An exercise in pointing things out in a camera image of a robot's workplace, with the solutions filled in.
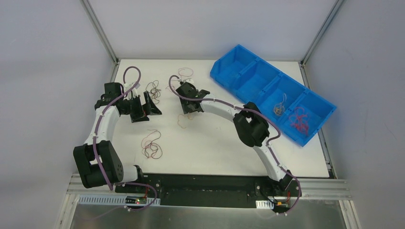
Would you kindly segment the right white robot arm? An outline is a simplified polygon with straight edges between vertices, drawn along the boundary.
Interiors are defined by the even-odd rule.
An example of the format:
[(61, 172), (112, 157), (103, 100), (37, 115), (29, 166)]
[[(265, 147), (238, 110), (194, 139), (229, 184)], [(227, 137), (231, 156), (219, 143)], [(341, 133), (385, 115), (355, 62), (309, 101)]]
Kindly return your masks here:
[(185, 114), (206, 112), (231, 121), (241, 142), (253, 148), (261, 159), (272, 180), (273, 193), (281, 196), (290, 190), (290, 183), (295, 177), (281, 163), (270, 144), (270, 141), (281, 136), (280, 130), (260, 112), (255, 103), (234, 105), (217, 99), (209, 91), (197, 90), (187, 82), (181, 82), (176, 90), (171, 88), (171, 91), (180, 98)]

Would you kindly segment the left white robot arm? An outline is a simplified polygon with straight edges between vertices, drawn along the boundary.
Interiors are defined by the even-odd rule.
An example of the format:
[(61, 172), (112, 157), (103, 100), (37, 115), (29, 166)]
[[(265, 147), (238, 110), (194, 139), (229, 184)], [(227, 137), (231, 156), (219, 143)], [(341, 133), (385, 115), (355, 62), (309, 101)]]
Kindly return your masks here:
[(146, 180), (138, 165), (123, 164), (113, 147), (112, 139), (116, 124), (122, 115), (129, 115), (131, 122), (148, 121), (150, 115), (161, 115), (145, 91), (145, 103), (140, 96), (124, 98), (124, 86), (120, 83), (106, 83), (105, 92), (95, 104), (96, 119), (91, 134), (81, 146), (73, 150), (75, 163), (85, 188), (127, 182), (134, 193), (145, 189)]

